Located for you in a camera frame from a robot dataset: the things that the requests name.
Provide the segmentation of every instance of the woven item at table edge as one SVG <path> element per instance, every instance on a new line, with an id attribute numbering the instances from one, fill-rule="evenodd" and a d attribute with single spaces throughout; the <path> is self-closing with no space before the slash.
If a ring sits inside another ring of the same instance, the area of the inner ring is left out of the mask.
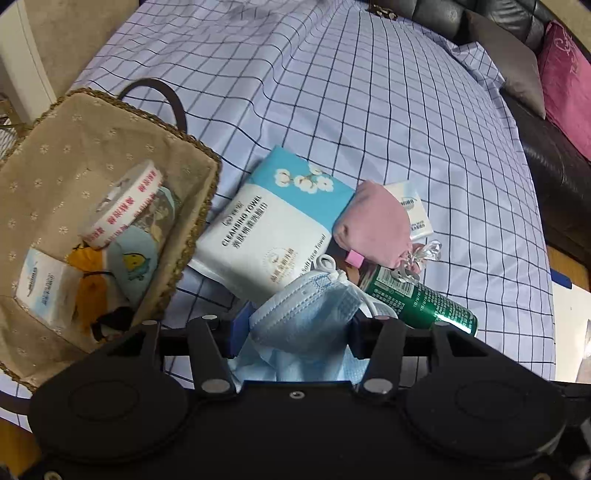
<path id="1" fill-rule="evenodd" d="M 68 98 L 72 95 L 75 95 L 77 93 L 85 93 L 87 95 L 99 98 L 101 100 L 104 100 L 107 103 L 110 103 L 111 105 L 113 105 L 117 108 L 121 108 L 121 109 L 126 110 L 130 113 L 133 113 L 134 115 L 137 115 L 141 118 L 149 120 L 153 124 L 156 124 L 161 128 L 164 128 L 165 130 L 167 130 L 168 132 L 177 136 L 181 140 L 191 143 L 195 148 L 197 148 L 198 150 L 205 153 L 209 158 L 214 160 L 217 164 L 217 170 L 216 170 L 214 181 L 212 182 L 212 184 L 209 187 L 209 191 L 207 193 L 207 196 L 205 197 L 203 204 L 201 205 L 201 209 L 199 210 L 199 215 L 197 217 L 197 221 L 195 222 L 195 225 L 193 226 L 193 228 L 191 228 L 191 232 L 189 233 L 189 236 L 187 237 L 187 240 L 185 242 L 185 247 L 183 248 L 183 251 L 181 252 L 180 257 L 177 260 L 176 266 L 174 267 L 173 273 L 172 273 L 172 275 L 168 281 L 168 284 L 167 284 L 168 288 L 160 294 L 160 299 L 158 300 L 156 308 L 154 309 L 154 311 L 152 313 L 155 317 L 158 317 L 164 313 L 166 307 L 168 306 L 168 304 L 170 302 L 170 299 L 172 298 L 173 291 L 176 289 L 176 285 L 177 285 L 178 281 L 181 279 L 181 276 L 183 275 L 184 268 L 187 266 L 187 263 L 189 263 L 189 260 L 193 257 L 193 253 L 195 252 L 195 241 L 197 240 L 197 238 L 199 237 L 199 235 L 203 231 L 203 228 L 205 226 L 206 216 L 207 216 L 208 211 L 211 208 L 212 198 L 213 198 L 213 195 L 215 194 L 215 191 L 217 189 L 217 184 L 219 182 L 219 176 L 220 176 L 220 169 L 222 167 L 222 161 L 217 153 L 215 153 L 211 148 L 209 148 L 208 146 L 206 146 L 205 144 L 203 144 L 202 142 L 197 140 L 194 136 L 187 135 L 187 134 L 181 132 L 175 126 L 170 125 L 166 122 L 163 122 L 156 115 L 153 115 L 148 112 L 144 112 L 143 110 L 139 110 L 139 109 L 131 106 L 128 103 L 125 103 L 121 100 L 118 100 L 117 98 L 112 97 L 111 95 L 109 95 L 105 92 L 100 92 L 98 90 L 93 90 L 91 88 L 84 87 L 84 88 L 79 88 L 79 89 L 73 90 L 64 96 L 59 97 L 56 100 L 56 102 L 50 106 L 48 111 L 44 112 L 39 118 L 37 118 L 33 122 L 32 127 L 30 129 L 27 129 L 26 135 L 20 137 L 16 142 L 14 142 L 14 145 L 12 145 L 7 150 L 6 154 L 0 160 L 0 169 L 7 162 L 8 157 L 10 157 L 10 155 L 12 155 L 12 153 L 15 151 L 15 149 L 23 142 L 23 140 L 25 140 L 25 138 L 28 136 L 29 132 L 31 132 L 42 120 L 44 120 L 49 113 L 51 113 L 54 109 L 56 109 L 56 107 L 58 107 L 62 102 L 64 102 L 64 100 L 66 100 L 66 98 Z M 4 373 L 6 373 L 9 377 L 11 377 L 14 381 L 16 381 L 17 383 L 27 387 L 31 392 L 34 392 L 37 389 L 37 387 L 31 385 L 30 383 L 21 380 L 19 376 L 15 375 L 13 372 L 11 372 L 2 362 L 0 362 L 0 369 Z"/>

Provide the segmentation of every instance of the sofa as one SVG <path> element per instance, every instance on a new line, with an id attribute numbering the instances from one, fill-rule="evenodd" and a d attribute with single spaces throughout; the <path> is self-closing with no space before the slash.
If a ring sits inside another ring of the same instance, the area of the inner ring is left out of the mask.
<path id="1" fill-rule="evenodd" d="M 545 28 L 557 20 L 539 0 L 376 0 L 402 17 L 456 44 L 469 40 L 469 9 L 509 31 L 538 54 Z M 574 37 L 587 60 L 591 54 Z M 506 91 L 501 95 L 517 123 L 538 203 L 546 243 L 591 267 L 591 166 L 564 134 Z"/>

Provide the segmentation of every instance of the sofa backrest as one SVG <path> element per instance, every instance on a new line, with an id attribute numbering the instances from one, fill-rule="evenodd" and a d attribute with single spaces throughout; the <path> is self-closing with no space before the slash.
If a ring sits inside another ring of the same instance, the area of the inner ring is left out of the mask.
<path id="1" fill-rule="evenodd" d="M 371 0 L 391 8 L 449 40 L 464 43 L 466 26 L 464 10 L 490 18 L 511 32 L 536 54 L 541 50 L 546 26 L 556 17 L 540 0 Z M 591 55 L 573 36 L 588 60 Z"/>

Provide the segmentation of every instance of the basket handle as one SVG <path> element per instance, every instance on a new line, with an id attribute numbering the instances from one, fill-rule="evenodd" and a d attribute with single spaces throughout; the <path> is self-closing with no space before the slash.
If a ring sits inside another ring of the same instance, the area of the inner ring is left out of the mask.
<path id="1" fill-rule="evenodd" d="M 123 98 L 134 88 L 136 87 L 148 87 L 153 88 L 154 90 L 158 90 L 164 97 L 168 100 L 168 103 L 173 109 L 174 119 L 177 123 L 177 128 L 183 132 L 187 133 L 187 115 L 183 109 L 183 104 L 181 100 L 178 98 L 178 95 L 169 87 L 166 83 L 161 80 L 157 79 L 139 79 L 134 82 L 131 82 L 127 87 L 125 87 L 117 98 L 119 100 L 123 100 Z"/>
<path id="2" fill-rule="evenodd" d="M 0 408 L 18 415 L 27 415 L 29 412 L 29 399 L 13 397 L 0 390 Z"/>

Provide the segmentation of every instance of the tape roll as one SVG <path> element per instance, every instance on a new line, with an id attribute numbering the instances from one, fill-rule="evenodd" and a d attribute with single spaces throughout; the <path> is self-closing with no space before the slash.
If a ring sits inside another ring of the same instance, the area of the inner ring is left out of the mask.
<path id="1" fill-rule="evenodd" d="M 130 169 L 92 212 L 82 240 L 95 249 L 109 245 L 154 200 L 163 180 L 151 160 Z"/>

